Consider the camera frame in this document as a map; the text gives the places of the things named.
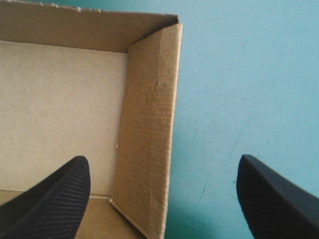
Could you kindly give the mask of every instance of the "light blue surface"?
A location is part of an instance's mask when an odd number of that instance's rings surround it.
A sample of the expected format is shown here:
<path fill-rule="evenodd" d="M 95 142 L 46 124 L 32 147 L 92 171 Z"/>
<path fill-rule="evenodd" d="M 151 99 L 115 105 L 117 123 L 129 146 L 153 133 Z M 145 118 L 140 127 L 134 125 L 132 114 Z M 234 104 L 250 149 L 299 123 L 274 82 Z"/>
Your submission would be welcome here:
<path fill-rule="evenodd" d="M 319 196 L 319 1 L 54 2 L 184 24 L 166 239 L 252 238 L 235 187 L 243 153 Z"/>

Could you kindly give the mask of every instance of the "corrugated cardboard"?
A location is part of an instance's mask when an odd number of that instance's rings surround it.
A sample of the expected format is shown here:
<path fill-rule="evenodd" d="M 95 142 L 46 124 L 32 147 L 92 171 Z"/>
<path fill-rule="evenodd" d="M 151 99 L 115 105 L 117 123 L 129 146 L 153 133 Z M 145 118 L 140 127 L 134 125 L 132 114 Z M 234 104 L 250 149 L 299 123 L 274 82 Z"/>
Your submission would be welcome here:
<path fill-rule="evenodd" d="M 129 48 L 112 204 L 148 238 L 165 231 L 181 25 Z"/>
<path fill-rule="evenodd" d="M 148 239 L 163 238 L 177 23 L 176 15 L 0 0 L 0 203 L 19 193 L 1 188 L 26 190 L 86 154 L 92 192 L 109 195 L 114 181 L 118 211 Z M 77 238 L 144 238 L 118 211 L 91 198 Z"/>
<path fill-rule="evenodd" d="M 127 52 L 128 46 L 178 23 L 170 14 L 18 3 L 0 0 L 1 40 Z"/>

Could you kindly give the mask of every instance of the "cardboard box flap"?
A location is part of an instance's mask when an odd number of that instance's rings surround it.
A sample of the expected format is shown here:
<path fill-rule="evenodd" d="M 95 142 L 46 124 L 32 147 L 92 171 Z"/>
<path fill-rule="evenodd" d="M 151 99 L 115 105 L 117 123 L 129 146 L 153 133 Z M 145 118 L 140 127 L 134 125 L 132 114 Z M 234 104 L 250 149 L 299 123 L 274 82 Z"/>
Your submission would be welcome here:
<path fill-rule="evenodd" d="M 129 48 L 111 202 L 149 239 L 165 231 L 181 29 Z"/>
<path fill-rule="evenodd" d="M 176 15 L 110 12 L 0 0 L 0 40 L 127 52 L 152 33 L 178 22 Z"/>

